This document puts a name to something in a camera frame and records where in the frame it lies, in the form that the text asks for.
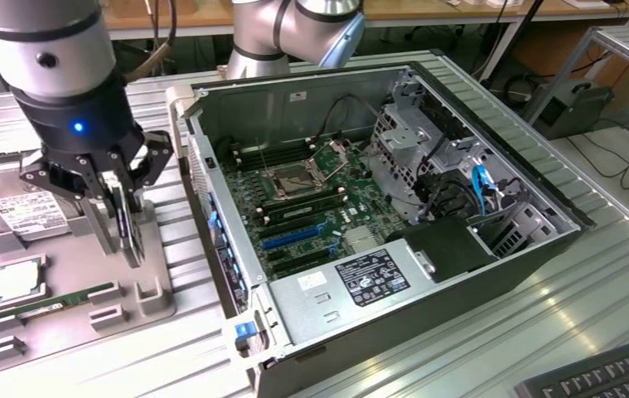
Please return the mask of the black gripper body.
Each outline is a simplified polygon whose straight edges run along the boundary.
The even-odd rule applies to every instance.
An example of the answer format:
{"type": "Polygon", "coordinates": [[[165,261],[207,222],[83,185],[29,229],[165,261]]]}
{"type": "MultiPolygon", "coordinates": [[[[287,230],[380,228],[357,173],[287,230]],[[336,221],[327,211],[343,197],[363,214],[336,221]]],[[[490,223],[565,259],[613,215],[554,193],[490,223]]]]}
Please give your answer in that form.
{"type": "Polygon", "coordinates": [[[125,81],[111,74],[88,92],[69,97],[40,97],[13,87],[20,109],[53,163],[89,156],[97,163],[116,150],[132,157],[145,142],[127,100],[125,81]]]}

